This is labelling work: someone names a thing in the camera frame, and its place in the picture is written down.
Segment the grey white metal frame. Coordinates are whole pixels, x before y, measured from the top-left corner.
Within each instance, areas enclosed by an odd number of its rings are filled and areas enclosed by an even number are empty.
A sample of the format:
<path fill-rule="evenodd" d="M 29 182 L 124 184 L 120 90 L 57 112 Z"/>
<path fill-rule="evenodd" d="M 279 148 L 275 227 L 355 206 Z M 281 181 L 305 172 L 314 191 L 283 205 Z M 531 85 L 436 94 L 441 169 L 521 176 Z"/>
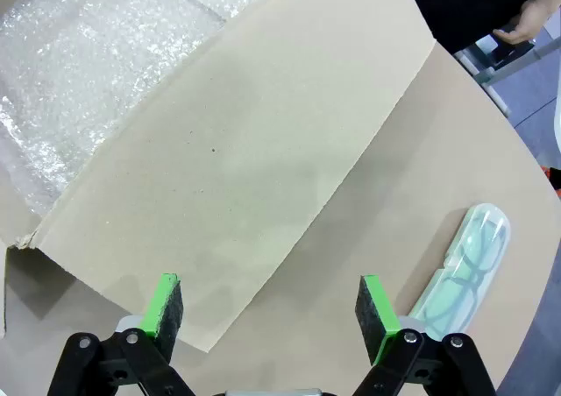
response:
<path fill-rule="evenodd" d="M 534 39 L 513 46 L 490 34 L 454 54 L 455 59 L 486 92 L 505 117 L 511 115 L 511 110 L 494 89 L 494 84 L 556 51 L 561 51 L 559 16 L 558 12 L 555 13 L 546 23 L 545 31 L 551 35 L 551 41 L 543 46 L 536 46 Z"/>

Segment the person's bare hand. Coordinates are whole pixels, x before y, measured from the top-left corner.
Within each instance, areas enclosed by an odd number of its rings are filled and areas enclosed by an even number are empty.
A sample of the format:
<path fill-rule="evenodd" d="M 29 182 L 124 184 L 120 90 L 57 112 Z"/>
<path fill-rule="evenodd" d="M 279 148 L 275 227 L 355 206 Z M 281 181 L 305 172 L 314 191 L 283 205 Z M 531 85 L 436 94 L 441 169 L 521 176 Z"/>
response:
<path fill-rule="evenodd" d="M 531 40 L 540 32 L 558 7 L 559 3 L 549 4 L 542 0 L 528 0 L 523 4 L 520 14 L 515 19 L 515 28 L 509 32 L 495 29 L 493 35 L 510 45 Z"/>

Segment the open brown cardboard box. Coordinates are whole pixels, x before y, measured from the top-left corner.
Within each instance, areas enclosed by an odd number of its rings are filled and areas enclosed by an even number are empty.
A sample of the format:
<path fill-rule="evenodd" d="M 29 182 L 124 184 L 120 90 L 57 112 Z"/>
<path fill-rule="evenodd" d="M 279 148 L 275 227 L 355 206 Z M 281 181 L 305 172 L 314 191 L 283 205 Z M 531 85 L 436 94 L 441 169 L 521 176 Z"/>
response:
<path fill-rule="evenodd" d="M 0 209 L 0 240 L 134 314 L 179 275 L 179 338 L 209 351 L 434 44 L 414 0 L 256 0 L 134 105 L 43 215 Z"/>

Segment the person's black clothed body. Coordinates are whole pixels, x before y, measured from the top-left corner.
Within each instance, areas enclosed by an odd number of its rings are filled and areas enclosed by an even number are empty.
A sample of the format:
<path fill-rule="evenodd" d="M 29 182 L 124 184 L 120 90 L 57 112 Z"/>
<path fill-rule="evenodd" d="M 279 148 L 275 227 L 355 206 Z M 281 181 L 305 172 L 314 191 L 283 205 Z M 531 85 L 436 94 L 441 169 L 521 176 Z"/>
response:
<path fill-rule="evenodd" d="M 508 24 L 528 0 L 415 0 L 433 37 L 457 53 Z"/>

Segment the clear bubble wrap sheet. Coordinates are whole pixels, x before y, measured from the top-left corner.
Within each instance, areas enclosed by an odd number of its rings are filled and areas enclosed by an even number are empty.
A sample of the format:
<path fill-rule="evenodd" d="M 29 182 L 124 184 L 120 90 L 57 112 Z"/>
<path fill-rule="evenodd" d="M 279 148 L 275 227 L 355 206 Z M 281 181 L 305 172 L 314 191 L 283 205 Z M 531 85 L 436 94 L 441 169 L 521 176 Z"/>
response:
<path fill-rule="evenodd" d="M 256 0 L 18 0 L 0 17 L 0 163 L 48 212 L 173 69 Z"/>

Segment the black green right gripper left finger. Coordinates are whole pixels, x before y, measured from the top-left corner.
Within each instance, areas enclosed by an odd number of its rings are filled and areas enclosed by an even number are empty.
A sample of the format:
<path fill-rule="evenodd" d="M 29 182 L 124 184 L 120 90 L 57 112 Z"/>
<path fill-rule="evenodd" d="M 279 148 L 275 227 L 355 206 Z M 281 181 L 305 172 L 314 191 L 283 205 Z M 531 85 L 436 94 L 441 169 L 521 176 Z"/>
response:
<path fill-rule="evenodd" d="M 87 332 L 67 339 L 47 396 L 116 396 L 125 385 L 144 396 L 195 396 L 170 365 L 182 316 L 181 281 L 164 273 L 138 325 L 103 341 Z"/>

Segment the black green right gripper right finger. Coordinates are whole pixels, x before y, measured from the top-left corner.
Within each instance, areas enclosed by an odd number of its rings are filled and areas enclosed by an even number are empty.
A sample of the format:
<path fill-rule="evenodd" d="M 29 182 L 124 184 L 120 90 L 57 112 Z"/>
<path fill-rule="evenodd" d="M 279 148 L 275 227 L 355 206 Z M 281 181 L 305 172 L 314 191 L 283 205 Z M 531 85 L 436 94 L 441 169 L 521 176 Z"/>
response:
<path fill-rule="evenodd" d="M 399 396 L 406 384 L 421 385 L 427 396 L 496 396 L 474 341 L 403 328 L 378 276 L 360 278 L 355 315 L 371 369 L 352 396 Z"/>

